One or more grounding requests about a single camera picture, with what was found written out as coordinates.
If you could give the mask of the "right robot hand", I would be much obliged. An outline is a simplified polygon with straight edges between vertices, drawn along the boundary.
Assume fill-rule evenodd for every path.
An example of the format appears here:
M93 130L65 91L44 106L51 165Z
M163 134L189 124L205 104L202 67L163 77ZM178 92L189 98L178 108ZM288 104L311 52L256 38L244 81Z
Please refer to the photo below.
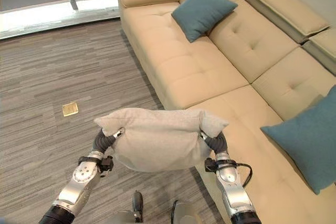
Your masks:
M222 131L216 137L209 137L203 131L199 135L215 154L227 152L227 142Z

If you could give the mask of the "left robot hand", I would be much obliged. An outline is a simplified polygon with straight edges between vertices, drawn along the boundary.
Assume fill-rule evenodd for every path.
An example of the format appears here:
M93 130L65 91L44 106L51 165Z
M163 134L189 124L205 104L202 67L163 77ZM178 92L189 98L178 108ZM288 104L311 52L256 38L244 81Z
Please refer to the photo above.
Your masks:
M103 133L103 130L101 129L97 136L95 137L95 140L93 141L92 149L94 151L98 151L102 154L106 152L106 150L113 146L116 139L119 138L121 135L123 135L125 132L125 128L120 128L118 131L110 136L105 136Z

